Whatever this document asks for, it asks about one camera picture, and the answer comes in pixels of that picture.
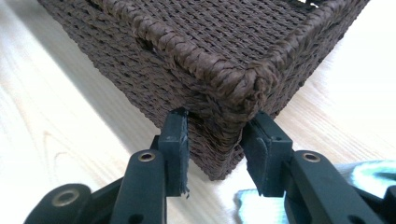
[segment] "light wood surface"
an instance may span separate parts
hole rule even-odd
[[[396,160],[395,7],[372,0],[276,119],[294,148]],[[63,184],[116,180],[157,133],[36,0],[0,0],[0,223]],[[168,200],[169,223],[235,223],[233,196],[254,185],[245,160],[215,182],[191,162],[189,188]]]

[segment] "woven basket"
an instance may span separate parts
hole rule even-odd
[[[223,179],[246,122],[273,117],[369,0],[38,0],[129,101],[161,128],[190,111],[191,158]]]

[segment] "woven texture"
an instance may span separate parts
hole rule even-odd
[[[368,0],[38,0],[95,67],[161,128],[190,111],[191,158],[223,179],[241,130],[276,116]]]

